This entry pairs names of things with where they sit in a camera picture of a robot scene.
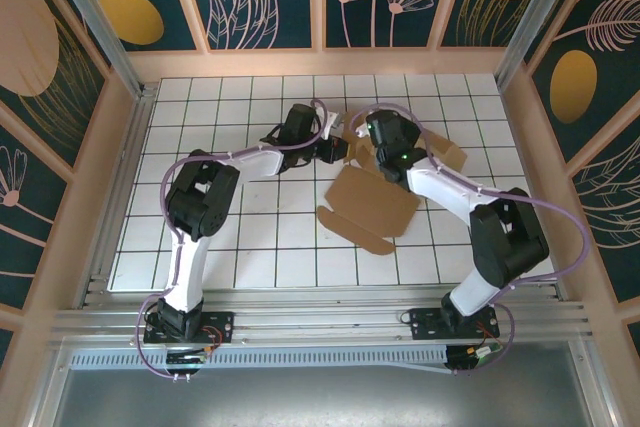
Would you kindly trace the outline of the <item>narrow aluminium table edge rail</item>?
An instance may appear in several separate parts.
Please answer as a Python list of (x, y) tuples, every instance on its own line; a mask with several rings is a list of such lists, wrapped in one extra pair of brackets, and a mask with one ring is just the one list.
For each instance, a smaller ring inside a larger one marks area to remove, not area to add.
[[(296, 288), (252, 288), (206, 290), (204, 299), (209, 303), (276, 302), (291, 301), (310, 303), (314, 301), (425, 301), (437, 302), (452, 290), (450, 284), (395, 285), (395, 286), (347, 286), (347, 287), (296, 287)], [(110, 292), (89, 290), (83, 304), (91, 307), (125, 304), (139, 305), (151, 293)], [(559, 295), (555, 284), (543, 283), (516, 287), (499, 300), (507, 301), (555, 301)]]

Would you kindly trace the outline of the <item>wide aluminium base rail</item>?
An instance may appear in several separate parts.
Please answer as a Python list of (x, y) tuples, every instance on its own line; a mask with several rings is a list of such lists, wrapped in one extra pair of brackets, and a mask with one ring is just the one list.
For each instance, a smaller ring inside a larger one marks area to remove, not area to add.
[[(232, 307), (231, 343), (249, 347), (385, 345), (408, 343), (415, 328), (409, 325), (407, 305), (277, 306), (275, 308)], [(135, 312), (83, 310), (55, 316), (52, 337), (117, 339), (134, 337)], [(495, 335), (506, 342), (573, 341), (593, 335), (585, 309), (575, 302), (516, 302), (498, 307), (491, 321), (473, 332), (480, 339), (496, 327)]]

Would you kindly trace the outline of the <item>green circuit board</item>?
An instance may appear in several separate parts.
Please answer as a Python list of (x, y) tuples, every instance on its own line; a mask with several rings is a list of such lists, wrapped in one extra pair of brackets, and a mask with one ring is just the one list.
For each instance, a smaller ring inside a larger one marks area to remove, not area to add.
[(477, 347), (472, 347), (467, 350), (467, 353), (475, 357), (478, 360), (482, 360), (493, 353), (497, 353), (503, 350), (503, 347), (499, 344), (488, 344)]
[(208, 355), (203, 350), (170, 351), (166, 355), (167, 365), (203, 364)]

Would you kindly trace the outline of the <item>grey sheet metal panel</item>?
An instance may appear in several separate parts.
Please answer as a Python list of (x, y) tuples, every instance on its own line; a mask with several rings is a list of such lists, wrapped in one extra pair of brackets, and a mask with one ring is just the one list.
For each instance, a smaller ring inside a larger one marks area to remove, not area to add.
[(205, 369), (172, 382), (127, 349), (63, 348), (28, 427), (625, 427), (586, 342), (518, 344), (470, 374), (397, 365)]

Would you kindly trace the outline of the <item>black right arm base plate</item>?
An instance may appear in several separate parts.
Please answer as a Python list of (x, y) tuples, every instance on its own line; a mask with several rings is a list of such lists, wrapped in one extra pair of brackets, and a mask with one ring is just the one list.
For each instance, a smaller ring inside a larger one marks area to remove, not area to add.
[(407, 311), (408, 325), (413, 340), (478, 340), (488, 333), (499, 338), (500, 329), (492, 307), (484, 307), (479, 312), (449, 324), (439, 308), (413, 308)]

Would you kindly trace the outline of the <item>aluminium side rail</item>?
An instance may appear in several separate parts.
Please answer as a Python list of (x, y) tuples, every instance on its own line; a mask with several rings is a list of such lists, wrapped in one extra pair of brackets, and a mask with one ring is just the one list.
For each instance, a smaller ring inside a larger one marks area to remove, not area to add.
[(142, 87), (140, 97), (132, 106), (128, 124), (119, 147), (107, 195), (103, 202), (88, 257), (72, 303), (74, 310), (80, 310), (84, 307), (85, 298), (91, 287), (97, 287), (98, 293), (107, 290), (159, 83), (146, 83)]

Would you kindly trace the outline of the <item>brown cardboard box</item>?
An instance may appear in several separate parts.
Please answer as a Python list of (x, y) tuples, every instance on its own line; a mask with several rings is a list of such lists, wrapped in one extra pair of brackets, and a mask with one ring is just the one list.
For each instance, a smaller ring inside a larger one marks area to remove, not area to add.
[(317, 220), (371, 254), (389, 255), (395, 251), (391, 240), (406, 233), (421, 198), (384, 179), (368, 137), (345, 129), (342, 139), (351, 142), (347, 153), (352, 159), (343, 163), (324, 194), (326, 204), (317, 208)]

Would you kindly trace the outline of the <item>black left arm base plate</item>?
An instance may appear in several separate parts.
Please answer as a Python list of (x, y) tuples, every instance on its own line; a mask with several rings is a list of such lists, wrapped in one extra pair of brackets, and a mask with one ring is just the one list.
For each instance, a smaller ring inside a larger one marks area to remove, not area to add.
[(234, 315), (232, 312), (204, 312), (201, 325), (194, 336), (187, 340), (178, 334), (170, 333), (168, 328), (162, 327), (156, 312), (146, 317), (146, 327), (143, 333), (144, 344), (221, 344), (232, 341)]

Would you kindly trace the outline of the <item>aluminium corner post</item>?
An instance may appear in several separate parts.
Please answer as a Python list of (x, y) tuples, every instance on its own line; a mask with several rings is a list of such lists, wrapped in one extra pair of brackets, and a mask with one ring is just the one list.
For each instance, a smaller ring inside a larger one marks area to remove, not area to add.
[(74, 5), (87, 21), (96, 39), (110, 60), (115, 72), (120, 76), (127, 90), (136, 100), (142, 97), (144, 84), (137, 75), (133, 64), (110, 25), (98, 0), (73, 0)]
[(521, 66), (526, 52), (549, 17), (556, 1), (531, 0), (529, 2), (494, 73), (494, 80), (500, 94), (506, 92), (509, 83)]

